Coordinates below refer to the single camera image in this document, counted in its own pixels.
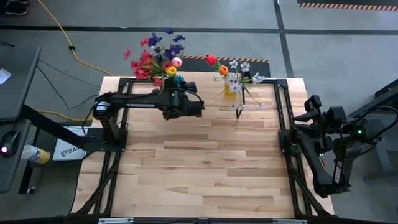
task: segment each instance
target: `wooden tabletop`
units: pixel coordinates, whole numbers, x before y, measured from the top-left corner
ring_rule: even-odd
[[[224,94],[214,98],[224,90],[224,83],[213,82],[213,73],[179,74],[196,82],[207,105],[203,117],[165,121],[159,110],[129,110],[129,137],[122,153],[112,216],[294,217],[285,158],[277,139],[280,128],[274,87],[247,85],[266,108],[256,108],[247,96],[248,107],[236,119],[235,111],[228,107],[231,99]],[[104,77],[101,94],[117,91],[119,78]],[[303,114],[307,99],[304,81],[287,81],[294,115]],[[136,83],[133,93],[150,93],[153,88],[149,83]],[[98,121],[93,126],[101,127]],[[73,212],[97,187],[103,157],[103,152],[95,152],[83,161]],[[312,189],[312,173],[303,159]],[[302,197],[299,199],[304,210]],[[333,213],[330,198],[319,201]]]

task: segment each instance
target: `gray floor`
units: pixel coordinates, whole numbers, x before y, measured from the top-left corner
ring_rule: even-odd
[[[286,29],[398,30],[398,12],[304,9],[295,2],[280,0]],[[46,0],[44,3],[65,26],[278,28],[273,0]],[[28,16],[0,16],[0,24],[53,26],[55,23],[36,1],[32,1]],[[123,51],[129,48],[133,57],[138,57],[139,41],[149,34],[68,32],[81,59],[116,75],[131,74],[129,61],[123,60]],[[186,55],[264,58],[270,60],[272,77],[287,76],[279,34],[188,32],[182,35],[187,37]],[[78,63],[61,32],[0,30],[0,40],[12,42],[17,47],[39,45],[43,48],[41,60],[44,62],[101,85],[104,74]],[[294,77],[304,78],[308,95],[321,96],[324,110],[341,105],[347,114],[371,100],[375,91],[398,78],[397,42],[396,35],[287,35]],[[70,106],[99,90],[72,80],[41,62],[39,67]],[[27,97],[27,104],[37,110],[58,111],[78,119],[86,116],[92,102],[68,110],[39,71]],[[55,116],[51,118],[63,121]],[[395,133],[390,131],[389,140],[380,147],[396,147]],[[351,177],[351,192],[331,197],[337,215],[381,222],[398,221],[398,179],[364,182],[362,178],[379,170],[375,156],[372,152],[357,159]],[[326,154],[324,160],[326,168],[332,170],[333,154]],[[37,187],[35,194],[16,195],[14,190],[0,195],[0,220],[67,214],[79,168],[79,164],[70,164],[35,170],[32,179],[32,185]]]

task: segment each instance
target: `blue flower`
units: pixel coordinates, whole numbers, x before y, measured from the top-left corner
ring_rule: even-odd
[[[155,48],[156,53],[160,53],[160,51],[161,51],[160,47]]]
[[[185,37],[183,37],[183,36],[181,36],[181,35],[177,35],[177,36],[173,39],[174,42],[178,42],[178,41],[180,41],[180,40],[185,40]]]
[[[155,58],[155,60],[156,60],[156,62],[158,63],[158,64],[161,64],[162,63],[162,56],[161,55],[155,55],[154,56],[154,58]]]
[[[171,45],[170,46],[170,50],[172,50],[176,54],[179,54],[183,49],[185,49],[185,47],[182,47],[181,44]]]
[[[149,38],[149,47],[155,46],[160,41],[162,41],[162,38],[157,37],[155,33],[152,33],[152,37]]]
[[[175,57],[171,49],[166,49],[164,54],[169,60],[173,60],[173,58]]]
[[[168,34],[168,35],[173,34],[173,31],[170,30],[169,28],[166,28],[164,32],[165,32],[166,34]]]

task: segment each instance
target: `hazard tape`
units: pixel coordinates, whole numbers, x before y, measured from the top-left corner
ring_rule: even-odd
[[[360,4],[325,4],[325,3],[300,3],[300,7],[320,8],[320,9],[357,9],[357,10],[381,10],[396,11],[398,6],[371,6]]]
[[[205,59],[205,56],[184,56],[184,59]],[[264,62],[268,63],[268,60],[264,59],[253,59],[253,58],[229,58],[229,57],[218,57],[218,60],[237,60],[240,62]]]

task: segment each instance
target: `white flower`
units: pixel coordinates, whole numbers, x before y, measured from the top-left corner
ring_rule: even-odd
[[[213,75],[213,82],[219,82],[218,78],[215,75]]]
[[[247,62],[243,62],[243,63],[241,64],[241,68],[242,68],[242,72],[248,72],[248,71],[249,71],[249,68],[250,68],[250,64],[247,63]]]
[[[265,79],[266,79],[266,77],[259,76],[258,72],[251,78],[251,80],[253,81],[253,84],[260,83],[260,82],[264,81]]]
[[[260,103],[260,104],[256,105],[256,108],[259,108],[259,109],[264,109],[265,107],[266,107],[266,105],[264,103]]]
[[[239,93],[241,91],[241,89],[242,89],[242,86],[241,86],[241,84],[239,82],[238,83],[234,83],[234,84],[229,86],[229,90],[230,90],[231,93]]]
[[[231,68],[236,68],[238,66],[238,62],[236,60],[232,60],[229,64],[231,65]]]
[[[233,73],[229,73],[229,74],[225,77],[224,82],[227,83],[228,85],[234,85],[234,84],[239,83],[239,82],[238,82],[238,79],[234,76]]]

